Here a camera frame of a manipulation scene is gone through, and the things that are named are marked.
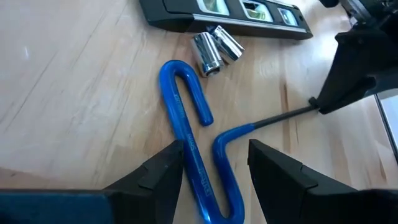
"wooden workbench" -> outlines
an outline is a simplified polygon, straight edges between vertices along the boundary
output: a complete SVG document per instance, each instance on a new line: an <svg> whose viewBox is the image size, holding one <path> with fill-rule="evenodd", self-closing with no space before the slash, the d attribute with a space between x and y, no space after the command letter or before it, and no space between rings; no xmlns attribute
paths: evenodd
<svg viewBox="0 0 398 224"><path fill-rule="evenodd" d="M307 105L349 29L343 8L291 1L314 38L237 37L238 62L201 85L215 122L201 127L178 85L222 212L210 146L220 132ZM160 67L193 65L190 35L147 25L138 0L6 0L0 3L0 187L100 189L174 137L158 87ZM247 166L256 138L357 189L398 187L398 167L373 97L326 116L308 113L228 145L246 209L265 223ZM184 176L175 223L202 223Z"/></svg>

